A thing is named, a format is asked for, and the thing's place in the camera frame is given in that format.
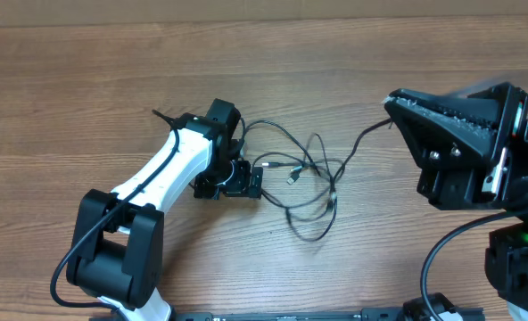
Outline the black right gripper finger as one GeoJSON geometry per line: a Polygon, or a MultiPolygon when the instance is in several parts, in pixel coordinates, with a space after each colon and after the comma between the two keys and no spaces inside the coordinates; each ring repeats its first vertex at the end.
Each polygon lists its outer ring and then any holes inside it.
{"type": "Polygon", "coordinates": [[[498,130],[409,132],[398,128],[421,169],[470,169],[491,160],[498,130]]]}
{"type": "Polygon", "coordinates": [[[400,88],[386,97],[392,121],[409,132],[494,132],[500,126],[504,105],[504,96],[497,89],[456,96],[400,88]]]}

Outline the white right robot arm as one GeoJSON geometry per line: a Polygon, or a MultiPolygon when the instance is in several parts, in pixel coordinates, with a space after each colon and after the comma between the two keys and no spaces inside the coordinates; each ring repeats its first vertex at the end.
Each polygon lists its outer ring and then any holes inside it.
{"type": "Polygon", "coordinates": [[[518,218],[490,232],[484,271],[512,317],[528,320],[528,94],[508,82],[465,96],[401,88],[388,94],[384,109],[421,170],[417,190],[431,205],[491,211],[443,236],[427,254],[421,317],[441,318],[427,287],[439,250],[472,228],[518,218]]]}

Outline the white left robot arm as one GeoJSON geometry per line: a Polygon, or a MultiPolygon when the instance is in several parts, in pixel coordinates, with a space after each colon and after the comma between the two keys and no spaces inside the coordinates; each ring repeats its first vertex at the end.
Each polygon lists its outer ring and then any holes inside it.
{"type": "Polygon", "coordinates": [[[235,105],[220,99],[204,116],[164,116],[169,136],[125,183],[87,192],[78,207],[70,250],[55,272],[94,297],[92,308],[114,320],[170,320],[157,285],[162,274],[164,220],[188,186],[197,199],[220,195],[259,199],[263,170],[242,160],[243,123],[235,105]]]}

